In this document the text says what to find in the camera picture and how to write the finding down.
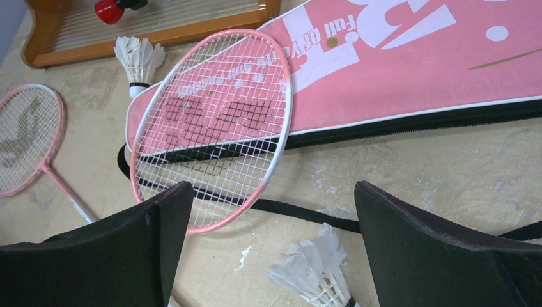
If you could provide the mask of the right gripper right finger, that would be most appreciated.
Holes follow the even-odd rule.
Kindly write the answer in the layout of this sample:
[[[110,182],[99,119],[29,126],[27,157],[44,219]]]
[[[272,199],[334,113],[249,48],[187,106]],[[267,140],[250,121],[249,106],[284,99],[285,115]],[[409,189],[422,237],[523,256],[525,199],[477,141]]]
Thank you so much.
[[[541,223],[492,235],[367,181],[354,199],[381,306],[541,305]]]

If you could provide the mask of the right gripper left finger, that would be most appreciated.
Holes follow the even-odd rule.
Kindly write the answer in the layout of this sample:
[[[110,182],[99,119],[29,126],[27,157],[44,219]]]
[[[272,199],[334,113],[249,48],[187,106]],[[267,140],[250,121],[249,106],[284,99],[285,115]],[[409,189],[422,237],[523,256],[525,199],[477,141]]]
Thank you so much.
[[[1,305],[167,306],[193,199],[182,181],[43,242],[1,246]]]

